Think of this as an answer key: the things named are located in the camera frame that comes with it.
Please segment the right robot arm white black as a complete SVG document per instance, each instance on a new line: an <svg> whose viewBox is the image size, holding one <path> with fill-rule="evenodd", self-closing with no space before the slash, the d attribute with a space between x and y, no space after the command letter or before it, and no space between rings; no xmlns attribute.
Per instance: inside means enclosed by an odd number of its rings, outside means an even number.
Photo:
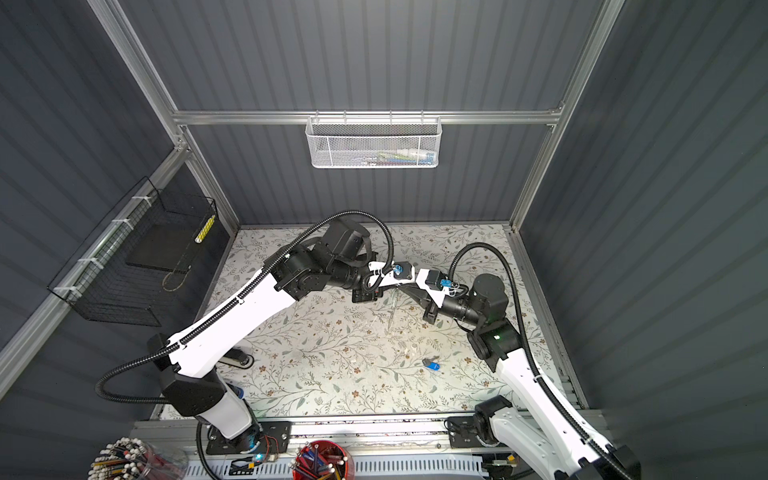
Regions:
<svg viewBox="0 0 768 480"><path fill-rule="evenodd" d="M421 269L389 273L382 283L400 288L428 315L442 313L474 325L467 339L475 354L517 397L497 396L476 406L482 443L509 447L543 479L640 478L634 453L591 426L527 354L506 317L509 298L501 278L481 274L464 288L438 270Z"/></svg>

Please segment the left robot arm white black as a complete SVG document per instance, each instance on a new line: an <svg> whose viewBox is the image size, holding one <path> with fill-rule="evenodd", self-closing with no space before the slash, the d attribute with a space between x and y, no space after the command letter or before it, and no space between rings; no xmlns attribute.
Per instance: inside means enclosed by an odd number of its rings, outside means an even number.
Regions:
<svg viewBox="0 0 768 480"><path fill-rule="evenodd" d="M246 402L225 383L216 365L225 353L274 315L327 286L355 290L376 256L369 231L337 217L320 237L303 233L279 248L252 279L187 329L168 340L162 393L182 415L215 427L228 440L252 443L260 428Z"/></svg>

